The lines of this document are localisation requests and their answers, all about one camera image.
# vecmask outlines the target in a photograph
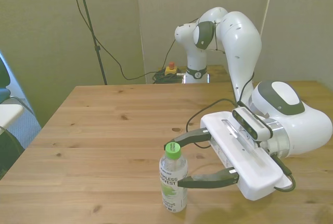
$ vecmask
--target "cable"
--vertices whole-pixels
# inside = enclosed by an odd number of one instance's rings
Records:
[[[98,40],[98,38],[96,37],[96,35],[95,35],[95,33],[91,30],[91,28],[90,28],[90,26],[89,26],[89,24],[87,23],[87,21],[86,21],[86,19],[85,19],[85,17],[83,16],[83,14],[82,14],[82,12],[81,12],[81,9],[80,9],[80,5],[79,5],[79,1],[78,0],[75,0],[76,1],[76,5],[77,5],[77,7],[78,7],[78,9],[79,9],[79,13],[80,13],[80,15],[81,15],[81,17],[82,17],[82,19],[83,19],[83,21],[85,22],[85,24],[87,25],[87,27],[88,27],[88,29],[91,31],[91,33],[93,34],[93,36],[95,37],[95,39],[96,39],[96,41],[99,43],[99,45],[102,47],[102,49],[104,49],[105,50],[105,52],[106,53],[108,53],[111,57],[112,57],[112,59],[119,65],[119,68],[120,68],[120,72],[121,72],[121,75],[123,76],[123,78],[125,78],[126,80],[128,80],[128,81],[130,81],[130,80],[135,80],[135,79],[138,79],[138,78],[141,78],[141,77],[144,77],[144,76],[146,76],[146,75],[148,75],[148,74],[152,74],[152,73],[157,73],[158,71],[152,71],[152,72],[148,72],[148,73],[145,73],[145,74],[143,74],[143,75],[141,75],[141,76],[138,76],[138,77],[134,77],[134,78],[127,78],[126,76],[125,76],[125,74],[124,74],[124,72],[123,72],[123,69],[122,69],[122,66],[121,66],[121,64],[118,62],[118,60],[101,44],[101,42]],[[170,52],[170,50],[171,50],[171,48],[172,48],[172,46],[173,46],[173,44],[175,43],[175,41],[176,40],[174,40],[173,42],[172,42],[172,44],[171,44],[171,46],[170,46],[170,48],[169,48],[169,50],[168,50],[168,52],[167,52],[167,54],[166,54],[166,56],[165,56],[165,59],[164,59],[164,63],[163,63],[163,66],[162,66],[162,69],[164,68],[164,65],[165,65],[165,62],[167,61],[166,59],[167,59],[167,57],[168,57],[168,54],[169,54],[169,52]]]
[[[254,72],[253,72],[253,74],[252,74],[250,80],[248,80],[248,81],[245,83],[245,85],[243,86],[243,89],[242,89],[241,92],[240,92],[240,96],[239,96],[239,100],[238,100],[238,102],[241,101],[241,98],[242,98],[242,96],[243,96],[244,89],[245,89],[246,85],[248,85],[248,83],[253,79],[253,77],[254,77]]]
[[[89,29],[90,29],[90,32],[91,32],[92,37],[93,37],[94,49],[95,49],[95,52],[96,52],[96,55],[97,55],[97,59],[98,59],[99,67],[100,67],[100,72],[101,72],[102,77],[103,77],[104,85],[108,85],[108,82],[107,82],[107,79],[106,79],[106,76],[105,76],[105,72],[104,72],[103,62],[102,62],[102,59],[101,59],[100,53],[99,53],[100,46],[98,46],[97,43],[96,43],[96,37],[95,37],[94,29],[93,29],[93,24],[92,24],[92,21],[90,19],[87,3],[86,3],[86,0],[82,0],[82,2],[83,2],[84,9],[85,9],[85,13],[87,15],[87,19],[88,19],[88,23],[89,23]]]
[[[283,192],[283,193],[288,193],[288,192],[291,192],[292,190],[294,190],[296,188],[296,181],[295,181],[295,179],[294,179],[294,177],[292,175],[288,175],[288,176],[289,176],[289,178],[292,181],[292,185],[291,185],[290,188],[288,188],[288,189],[281,189],[281,188],[274,187],[274,189],[277,190],[277,191]]]
[[[177,69],[177,73],[181,73],[182,71],[180,69]],[[154,76],[152,77],[152,80],[154,81],[153,84],[161,84],[161,83],[178,83],[180,82],[183,77],[177,76],[177,74],[167,74],[165,75],[165,68],[157,71]]]
[[[232,103],[233,106],[237,107],[237,104],[236,104],[235,102],[233,102],[232,100],[230,100],[230,99],[226,99],[226,98],[219,99],[219,100],[217,100],[216,102],[213,102],[212,104],[208,105],[207,107],[205,107],[205,108],[199,110],[198,112],[196,112],[196,113],[195,113],[195,114],[194,114],[194,115],[193,115],[193,116],[187,121],[187,123],[186,123],[186,132],[188,132],[188,125],[189,125],[189,123],[191,122],[191,120],[192,120],[193,118],[195,118],[198,114],[200,114],[201,112],[205,111],[206,109],[208,109],[208,108],[214,106],[216,103],[219,103],[219,102],[222,102],[222,101],[230,102],[230,103]],[[209,145],[209,146],[206,146],[206,147],[202,147],[202,146],[198,145],[197,143],[194,143],[194,145],[196,145],[196,146],[199,147],[199,148],[209,148],[209,147],[210,147],[210,145]]]
[[[165,56],[164,63],[163,63],[163,66],[162,66],[161,70],[164,68],[165,62],[167,61],[166,58],[168,57],[168,54],[169,54],[169,52],[170,52],[170,50],[171,50],[173,44],[175,43],[175,41],[176,41],[176,39],[173,40],[173,42],[172,42],[172,44],[171,44],[171,46],[170,46],[170,48],[169,48],[169,50],[168,50],[168,52],[167,52],[167,54],[166,54],[166,56]]]
[[[271,155],[271,158],[281,168],[281,170],[283,171],[283,174],[285,174],[285,176],[288,176],[292,182],[291,187],[288,189],[281,189],[281,188],[277,188],[277,187],[274,187],[274,189],[277,191],[280,191],[280,192],[284,192],[284,193],[291,192],[292,190],[294,190],[296,188],[296,181],[295,181],[294,177],[292,176],[291,170],[280,160],[279,157],[277,157],[276,153]]]

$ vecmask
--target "wall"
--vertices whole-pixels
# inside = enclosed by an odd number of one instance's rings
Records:
[[[146,72],[162,66],[165,54],[174,40],[174,31],[180,24],[189,22],[208,9],[224,7],[247,15],[260,30],[267,0],[138,0],[140,26]],[[170,52],[168,61],[186,65],[186,53],[177,44]],[[209,64],[226,64],[220,52],[208,53]]]
[[[332,0],[270,0],[256,80],[317,80],[333,89]]]
[[[96,36],[129,77],[143,74],[137,0],[87,0]],[[103,84],[75,0],[0,0],[0,50],[41,125],[76,85]],[[109,84],[125,81],[102,52]]]

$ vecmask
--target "wood grain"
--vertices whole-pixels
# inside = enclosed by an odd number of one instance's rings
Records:
[[[330,90],[291,85],[333,119]],[[0,223],[333,223],[332,141],[285,159],[297,181],[291,193],[252,202],[234,185],[189,190],[188,206],[176,215],[163,207],[163,144],[222,97],[233,98],[229,83],[76,87],[0,181]],[[205,114],[231,109],[220,103]],[[212,149],[190,145],[183,153],[191,174],[223,168]]]

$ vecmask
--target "water bottle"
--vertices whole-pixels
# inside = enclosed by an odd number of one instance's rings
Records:
[[[177,181],[187,176],[187,160],[176,142],[165,147],[165,155],[160,160],[162,200],[167,210],[177,213],[187,204],[187,189],[177,186]]]

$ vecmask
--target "cord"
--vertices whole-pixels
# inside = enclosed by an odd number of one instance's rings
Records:
[[[292,190],[294,190],[296,188],[296,181],[295,181],[295,179],[294,179],[294,177],[292,175],[289,175],[288,177],[292,181],[292,186],[290,188],[288,188],[288,189],[281,189],[281,188],[274,187],[274,189],[277,190],[277,191],[283,192],[283,193],[288,193],[288,192],[291,192]]]
[[[241,101],[241,98],[242,98],[242,96],[243,96],[244,89],[245,89],[246,85],[248,85],[248,83],[253,79],[253,77],[254,77],[254,72],[253,72],[253,74],[252,74],[250,80],[248,80],[248,81],[245,83],[245,85],[243,86],[243,89],[242,89],[241,92],[240,92],[240,96],[239,96],[239,100],[238,100],[238,102]]]
[[[234,105],[235,107],[237,107],[237,104],[236,104],[235,102],[233,102],[232,100],[230,100],[230,99],[227,99],[227,98],[219,99],[219,100],[213,102],[212,104],[206,106],[205,108],[199,110],[199,111],[196,112],[193,116],[191,116],[191,118],[189,118],[189,120],[188,120],[187,123],[186,123],[186,132],[188,132],[188,125],[189,125],[189,123],[191,122],[191,120],[192,120],[193,118],[195,118],[198,114],[200,114],[201,112],[205,111],[206,109],[208,109],[208,108],[214,106],[216,103],[219,103],[219,102],[222,102],[222,101],[230,102],[230,103],[232,103],[232,105]],[[198,145],[197,143],[194,143],[194,145],[196,145],[196,146],[199,147],[199,148],[209,148],[209,147],[210,147],[210,145],[209,145],[209,146],[206,146],[206,147],[202,147],[202,146]]]
[[[177,73],[181,73],[182,71],[180,69],[177,69]],[[154,76],[152,77],[153,79],[153,84],[161,84],[161,83],[178,83],[179,81],[182,80],[183,77],[177,76],[177,74],[167,74],[165,75],[165,68],[157,71]]]
[[[281,188],[277,188],[276,186],[274,187],[274,189],[277,191],[280,191],[280,192],[284,192],[284,193],[291,192],[292,190],[294,190],[296,188],[296,181],[295,181],[294,177],[292,176],[291,170],[280,160],[279,157],[277,157],[276,154],[271,155],[271,158],[282,169],[283,173],[291,179],[291,182],[292,182],[291,187],[288,189],[281,189]]]
[[[123,69],[122,69],[122,66],[121,66],[121,64],[118,62],[118,60],[101,44],[101,42],[98,40],[98,38],[96,37],[96,35],[95,35],[95,33],[91,30],[91,28],[89,27],[89,24],[87,23],[87,21],[86,21],[86,19],[84,18],[84,16],[83,16],[83,14],[82,14],[82,12],[81,12],[81,9],[80,9],[80,5],[79,5],[79,1],[78,0],[75,0],[76,1],[76,5],[77,5],[77,7],[78,7],[78,9],[79,9],[79,13],[80,13],[80,15],[81,15],[81,17],[82,17],[82,19],[83,19],[83,21],[85,22],[85,24],[87,25],[87,27],[88,27],[88,29],[91,31],[91,33],[93,34],[93,36],[95,37],[95,39],[96,39],[96,41],[99,43],[99,45],[102,47],[102,49],[104,49],[105,50],[105,52],[106,53],[108,53],[111,57],[112,57],[112,59],[118,64],[118,66],[119,66],[119,68],[120,68],[120,72],[121,72],[121,75],[123,76],[123,78],[125,78],[126,80],[128,80],[128,81],[130,81],[130,80],[135,80],[135,79],[138,79],[138,78],[141,78],[141,77],[144,77],[144,76],[146,76],[146,75],[148,75],[148,74],[153,74],[153,73],[158,73],[159,71],[152,71],[152,72],[148,72],[148,73],[145,73],[145,74],[143,74],[143,75],[141,75],[141,76],[138,76],[138,77],[134,77],[134,78],[127,78],[126,76],[125,76],[125,74],[124,74],[124,72],[123,72]],[[171,44],[171,46],[170,46],[170,48],[169,48],[169,50],[168,50],[168,52],[167,52],[167,54],[166,54],[166,56],[165,56],[165,59],[164,59],[164,63],[163,63],[163,66],[162,66],[162,69],[164,68],[164,65],[165,65],[165,62],[167,61],[166,59],[167,59],[167,57],[168,57],[168,54],[169,54],[169,52],[170,52],[170,50],[171,50],[171,48],[172,48],[172,46],[173,46],[173,44],[175,43],[175,41],[176,40],[173,40],[173,42],[172,42],[172,44]]]

